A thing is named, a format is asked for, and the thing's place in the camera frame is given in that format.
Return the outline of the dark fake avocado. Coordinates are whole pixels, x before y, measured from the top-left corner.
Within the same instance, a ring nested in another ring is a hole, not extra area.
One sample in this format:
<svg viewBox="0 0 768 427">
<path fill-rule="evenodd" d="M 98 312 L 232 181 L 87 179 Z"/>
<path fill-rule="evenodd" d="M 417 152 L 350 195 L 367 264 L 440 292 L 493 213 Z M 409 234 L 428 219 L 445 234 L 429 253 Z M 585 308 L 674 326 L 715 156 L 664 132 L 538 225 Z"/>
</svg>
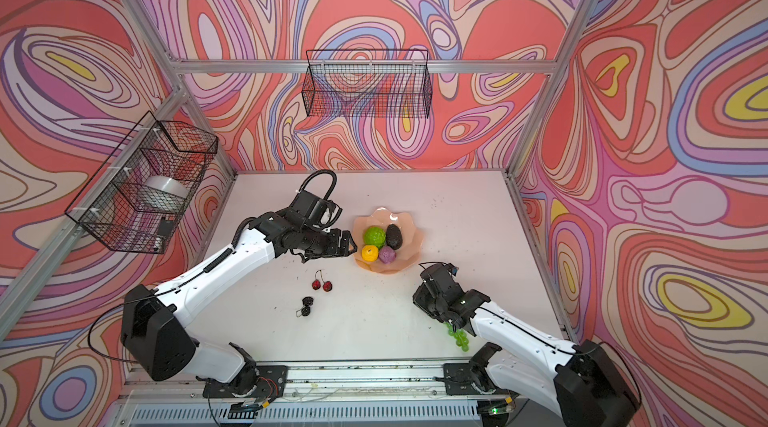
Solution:
<svg viewBox="0 0 768 427">
<path fill-rule="evenodd" d="M 385 231 L 386 245 L 396 251 L 403 245 L 403 235 L 401 229 L 396 224 L 390 224 Z"/>
</svg>

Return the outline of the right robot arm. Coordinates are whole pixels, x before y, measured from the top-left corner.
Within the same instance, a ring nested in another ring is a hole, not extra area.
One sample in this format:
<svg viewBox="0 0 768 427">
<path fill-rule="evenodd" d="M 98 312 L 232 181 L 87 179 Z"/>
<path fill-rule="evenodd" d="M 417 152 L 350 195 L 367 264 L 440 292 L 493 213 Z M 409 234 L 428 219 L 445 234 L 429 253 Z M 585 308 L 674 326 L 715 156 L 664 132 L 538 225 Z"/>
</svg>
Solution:
<svg viewBox="0 0 768 427">
<path fill-rule="evenodd" d="M 414 305 L 459 342 L 472 336 L 483 343 L 468 361 L 444 365 L 438 380 L 447 394 L 508 393 L 548 409 L 567 426 L 626 426 L 640 410 L 640 394 L 602 344 L 575 344 L 534 328 L 489 296 L 464 290 L 451 263 L 421 268 Z"/>
</svg>

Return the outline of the bumpy green fake fruit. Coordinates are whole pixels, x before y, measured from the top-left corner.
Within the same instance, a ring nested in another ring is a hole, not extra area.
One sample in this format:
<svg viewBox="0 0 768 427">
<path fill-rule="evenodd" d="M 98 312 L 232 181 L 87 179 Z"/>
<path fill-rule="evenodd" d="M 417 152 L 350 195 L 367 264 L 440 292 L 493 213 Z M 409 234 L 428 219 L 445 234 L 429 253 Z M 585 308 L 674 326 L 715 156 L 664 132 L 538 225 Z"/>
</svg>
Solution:
<svg viewBox="0 0 768 427">
<path fill-rule="evenodd" d="M 363 233 L 365 246 L 381 249 L 386 244 L 386 230 L 378 226 L 370 226 Z"/>
</svg>

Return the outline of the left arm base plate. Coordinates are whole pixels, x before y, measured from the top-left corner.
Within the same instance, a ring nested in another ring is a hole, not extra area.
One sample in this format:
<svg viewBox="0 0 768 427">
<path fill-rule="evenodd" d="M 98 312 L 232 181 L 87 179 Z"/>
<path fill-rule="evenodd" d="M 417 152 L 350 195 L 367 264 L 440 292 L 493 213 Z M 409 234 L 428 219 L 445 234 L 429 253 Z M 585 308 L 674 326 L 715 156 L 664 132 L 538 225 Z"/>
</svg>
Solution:
<svg viewBox="0 0 768 427">
<path fill-rule="evenodd" d="M 205 381 L 203 397 L 206 399 L 255 399 L 273 401 L 284 395 L 287 365 L 257 365 L 238 374 L 231 382 L 221 383 L 212 379 Z"/>
</svg>

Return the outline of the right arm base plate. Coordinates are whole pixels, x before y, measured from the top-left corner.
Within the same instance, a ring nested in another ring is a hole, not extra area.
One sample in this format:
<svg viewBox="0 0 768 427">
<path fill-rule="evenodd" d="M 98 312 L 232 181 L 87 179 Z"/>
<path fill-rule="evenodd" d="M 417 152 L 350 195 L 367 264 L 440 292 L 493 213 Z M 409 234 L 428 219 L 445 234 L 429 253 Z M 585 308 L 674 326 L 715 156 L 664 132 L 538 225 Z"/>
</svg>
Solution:
<svg viewBox="0 0 768 427">
<path fill-rule="evenodd" d="M 435 380 L 445 386 L 449 396 L 503 396 L 513 399 L 519 396 L 515 391 L 497 386 L 485 367 L 470 362 L 445 363 L 442 375 Z"/>
</svg>

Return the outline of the green fake grape bunch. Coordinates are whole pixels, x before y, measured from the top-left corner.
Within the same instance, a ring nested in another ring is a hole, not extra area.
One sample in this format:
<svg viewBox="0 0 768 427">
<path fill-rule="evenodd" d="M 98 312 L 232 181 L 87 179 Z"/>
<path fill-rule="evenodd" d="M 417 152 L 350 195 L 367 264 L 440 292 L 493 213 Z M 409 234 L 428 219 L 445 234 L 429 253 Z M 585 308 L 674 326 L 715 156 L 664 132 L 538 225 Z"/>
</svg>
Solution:
<svg viewBox="0 0 768 427">
<path fill-rule="evenodd" d="M 445 326 L 447 328 L 447 333 L 449 336 L 452 337 L 455 345 L 461 349 L 463 352 L 469 351 L 469 339 L 467 337 L 467 334 L 464 330 L 455 328 L 450 323 L 445 323 Z"/>
</svg>

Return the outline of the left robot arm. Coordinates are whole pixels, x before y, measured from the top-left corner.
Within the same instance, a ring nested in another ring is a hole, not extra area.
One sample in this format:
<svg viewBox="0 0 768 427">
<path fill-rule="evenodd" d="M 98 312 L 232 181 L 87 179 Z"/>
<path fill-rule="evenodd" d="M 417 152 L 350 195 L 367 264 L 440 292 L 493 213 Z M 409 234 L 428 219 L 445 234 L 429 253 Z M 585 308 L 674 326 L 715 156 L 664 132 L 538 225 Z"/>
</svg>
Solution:
<svg viewBox="0 0 768 427">
<path fill-rule="evenodd" d="M 202 344 L 187 328 L 236 283 L 284 254 L 307 263 L 356 252 L 351 233 L 335 226 L 342 208 L 328 194 L 308 189 L 322 174 L 306 177 L 288 207 L 245 218 L 229 244 L 188 272 L 152 289 L 138 285 L 126 295 L 120 342 L 152 380 L 186 373 L 236 396 L 256 386 L 257 363 L 242 347 Z"/>
</svg>

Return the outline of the purple fake fruit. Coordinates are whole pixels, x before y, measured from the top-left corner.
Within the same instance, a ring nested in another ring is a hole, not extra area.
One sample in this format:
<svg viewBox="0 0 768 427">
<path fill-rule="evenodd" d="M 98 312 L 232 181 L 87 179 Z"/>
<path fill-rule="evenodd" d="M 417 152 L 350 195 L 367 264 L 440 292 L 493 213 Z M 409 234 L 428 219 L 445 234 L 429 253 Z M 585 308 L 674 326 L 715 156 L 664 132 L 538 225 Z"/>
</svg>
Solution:
<svg viewBox="0 0 768 427">
<path fill-rule="evenodd" d="M 385 265 L 393 263 L 397 259 L 397 252 L 392 247 L 385 245 L 379 250 L 378 260 Z"/>
</svg>

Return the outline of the yellow fake pear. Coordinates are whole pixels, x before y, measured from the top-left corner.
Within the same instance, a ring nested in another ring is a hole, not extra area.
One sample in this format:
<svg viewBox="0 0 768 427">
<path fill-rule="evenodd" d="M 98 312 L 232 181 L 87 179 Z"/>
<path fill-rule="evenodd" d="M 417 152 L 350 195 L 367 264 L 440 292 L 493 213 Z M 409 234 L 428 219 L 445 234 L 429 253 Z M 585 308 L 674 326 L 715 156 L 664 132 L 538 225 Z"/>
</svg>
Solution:
<svg viewBox="0 0 768 427">
<path fill-rule="evenodd" d="M 364 245 L 361 250 L 361 259 L 366 263 L 373 263 L 379 258 L 380 249 L 375 245 Z"/>
</svg>

